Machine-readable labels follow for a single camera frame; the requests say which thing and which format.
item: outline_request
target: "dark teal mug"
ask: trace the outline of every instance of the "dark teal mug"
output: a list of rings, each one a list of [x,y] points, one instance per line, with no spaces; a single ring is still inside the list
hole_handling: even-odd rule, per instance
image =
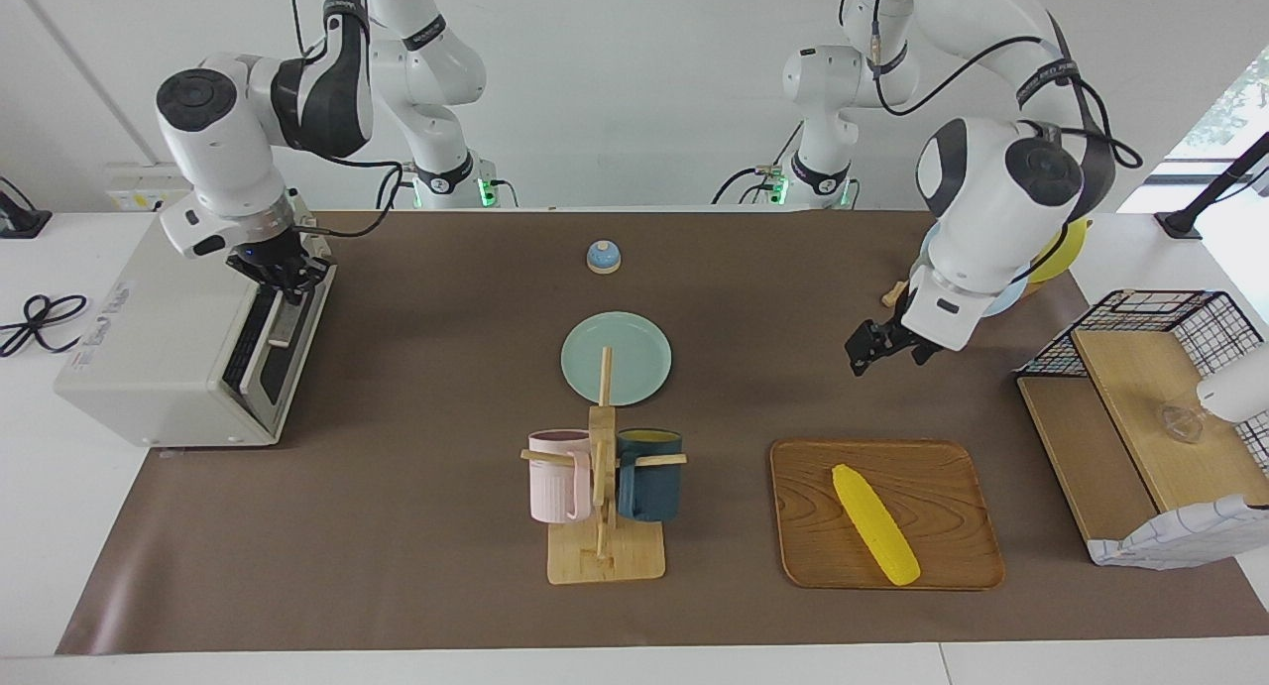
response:
[[[669,429],[622,429],[617,433],[617,514],[634,521],[670,521],[679,515],[683,466],[634,467],[641,455],[676,455],[683,435]]]

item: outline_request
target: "white appliance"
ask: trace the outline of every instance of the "white appliance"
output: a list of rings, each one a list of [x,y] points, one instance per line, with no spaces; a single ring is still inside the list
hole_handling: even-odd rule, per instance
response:
[[[289,306],[213,256],[187,260],[155,221],[53,392],[140,447],[273,445],[335,269]]]

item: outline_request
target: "pink mug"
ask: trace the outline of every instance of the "pink mug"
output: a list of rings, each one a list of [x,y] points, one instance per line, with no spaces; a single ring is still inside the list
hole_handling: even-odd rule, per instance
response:
[[[548,524],[590,518],[590,434],[585,429],[543,429],[529,435],[536,453],[571,455],[572,467],[529,460],[529,514]]]

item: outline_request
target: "wooden shelf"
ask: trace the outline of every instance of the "wooden shelf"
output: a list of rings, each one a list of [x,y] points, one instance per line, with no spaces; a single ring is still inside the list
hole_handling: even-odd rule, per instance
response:
[[[1123,539],[1159,515],[1088,378],[1020,378],[1018,387],[1085,540]]]
[[[1269,478],[1231,424],[1208,421],[1197,445],[1164,431],[1160,406],[1200,379],[1173,334],[1077,331],[1075,346],[1160,512],[1228,495],[1269,504]]]

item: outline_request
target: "black stand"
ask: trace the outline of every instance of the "black stand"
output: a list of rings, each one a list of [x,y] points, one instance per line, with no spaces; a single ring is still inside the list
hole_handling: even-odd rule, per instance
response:
[[[6,214],[8,207],[0,207],[0,238],[36,238],[48,225],[51,211],[20,211],[22,214]]]
[[[1226,189],[1232,188],[1266,153],[1269,153],[1269,133],[1261,134],[1260,140],[1256,140],[1254,146],[1242,152],[1239,160],[1233,160],[1228,170],[1225,170],[1220,178],[1212,179],[1212,183],[1185,209],[1160,211],[1159,214],[1155,214],[1155,219],[1171,238],[1202,238],[1203,235],[1194,230],[1194,221],[1198,219],[1198,216],[1203,214],[1203,211],[1211,207],[1212,202],[1218,200]]]

